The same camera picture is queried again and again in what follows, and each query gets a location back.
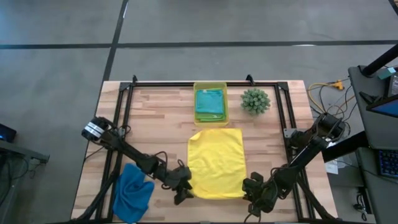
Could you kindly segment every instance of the artificial plant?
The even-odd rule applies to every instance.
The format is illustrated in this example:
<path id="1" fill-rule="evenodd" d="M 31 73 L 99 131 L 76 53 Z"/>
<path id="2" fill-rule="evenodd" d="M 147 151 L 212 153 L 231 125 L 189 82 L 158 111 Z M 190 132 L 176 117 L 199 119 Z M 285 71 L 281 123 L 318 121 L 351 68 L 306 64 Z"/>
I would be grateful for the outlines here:
<path id="1" fill-rule="evenodd" d="M 270 100 L 267 93 L 257 88 L 247 90 L 241 95 L 243 102 L 242 109 L 249 112 L 251 115 L 264 113 L 270 107 Z"/>

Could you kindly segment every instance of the blue towel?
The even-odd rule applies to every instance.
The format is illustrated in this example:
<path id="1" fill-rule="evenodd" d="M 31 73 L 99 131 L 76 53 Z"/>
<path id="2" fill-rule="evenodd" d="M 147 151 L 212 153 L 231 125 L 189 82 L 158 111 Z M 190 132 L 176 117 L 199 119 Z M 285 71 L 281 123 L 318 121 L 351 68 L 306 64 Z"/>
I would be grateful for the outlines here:
<path id="1" fill-rule="evenodd" d="M 196 113 L 224 114 L 222 90 L 197 90 Z"/>
<path id="2" fill-rule="evenodd" d="M 116 183 L 113 212 L 127 223 L 138 222 L 148 209 L 155 184 L 144 182 L 145 174 L 135 165 L 126 164 Z"/>

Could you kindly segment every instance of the wooden table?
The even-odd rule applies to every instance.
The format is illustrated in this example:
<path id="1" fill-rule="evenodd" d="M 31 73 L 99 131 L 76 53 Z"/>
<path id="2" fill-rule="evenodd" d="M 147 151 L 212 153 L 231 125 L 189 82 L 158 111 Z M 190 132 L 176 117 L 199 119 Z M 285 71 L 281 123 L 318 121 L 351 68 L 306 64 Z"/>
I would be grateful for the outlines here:
<path id="1" fill-rule="evenodd" d="M 97 116 L 113 120 L 116 98 L 120 82 L 104 82 L 99 98 Z M 304 82 L 301 80 L 288 81 L 298 128 L 309 128 L 313 118 L 308 104 Z M 279 114 L 275 101 L 275 91 L 272 87 L 258 87 L 264 90 L 271 99 L 271 108 L 257 117 L 249 116 L 241 108 L 240 95 L 247 87 L 228 88 L 229 125 L 227 128 L 241 128 L 245 150 L 248 176 L 251 172 L 258 172 L 265 179 L 273 167 L 285 164 L 286 156 Z M 284 103 L 285 117 L 289 127 L 290 121 L 287 107 Z M 120 118 L 123 117 L 124 105 Z M 190 87 L 135 87 L 129 116 L 131 132 L 126 141 L 143 153 L 155 154 L 159 151 L 167 152 L 169 168 L 178 166 L 177 159 L 186 163 L 187 142 L 201 128 L 193 123 L 193 88 Z M 97 150 L 98 146 L 89 144 L 87 154 Z M 72 218 L 81 215 L 98 193 L 103 175 L 106 150 L 91 156 L 84 164 L 80 183 L 72 211 Z M 126 163 L 133 162 L 123 157 L 122 170 Z M 335 203 L 323 164 L 322 154 L 309 163 L 307 168 L 308 181 L 311 190 L 330 214 L 337 217 Z M 243 222 L 248 214 L 248 201 L 233 200 L 204 200 L 201 198 L 187 199 L 179 206 L 175 206 L 175 192 L 162 190 L 161 183 L 155 180 L 155 190 L 149 202 L 149 209 L 141 222 Z M 306 206 L 303 193 L 300 194 L 302 207 Z M 109 195 L 104 204 L 104 211 L 108 211 Z M 249 222 L 256 222 L 251 217 Z M 263 222 L 297 221 L 294 200 L 290 194 L 285 200 L 278 200 L 271 213 L 262 214 Z"/>

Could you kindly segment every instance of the computer monitor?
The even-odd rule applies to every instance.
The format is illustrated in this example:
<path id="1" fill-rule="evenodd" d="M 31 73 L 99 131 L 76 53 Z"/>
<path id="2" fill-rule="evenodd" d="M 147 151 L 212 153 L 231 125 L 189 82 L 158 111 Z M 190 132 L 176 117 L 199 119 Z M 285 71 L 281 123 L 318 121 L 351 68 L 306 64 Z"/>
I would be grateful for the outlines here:
<path id="1" fill-rule="evenodd" d="M 366 110 L 398 118 L 398 95 L 368 105 Z"/>

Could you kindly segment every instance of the teal cloth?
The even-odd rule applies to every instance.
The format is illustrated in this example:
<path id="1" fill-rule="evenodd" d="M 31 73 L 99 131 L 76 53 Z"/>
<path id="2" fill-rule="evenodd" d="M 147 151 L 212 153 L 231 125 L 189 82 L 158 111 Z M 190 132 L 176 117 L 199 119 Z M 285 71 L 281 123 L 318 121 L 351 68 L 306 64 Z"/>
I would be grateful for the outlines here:
<path id="1" fill-rule="evenodd" d="M 198 90 L 196 94 L 196 113 L 224 114 L 224 98 L 222 90 Z"/>

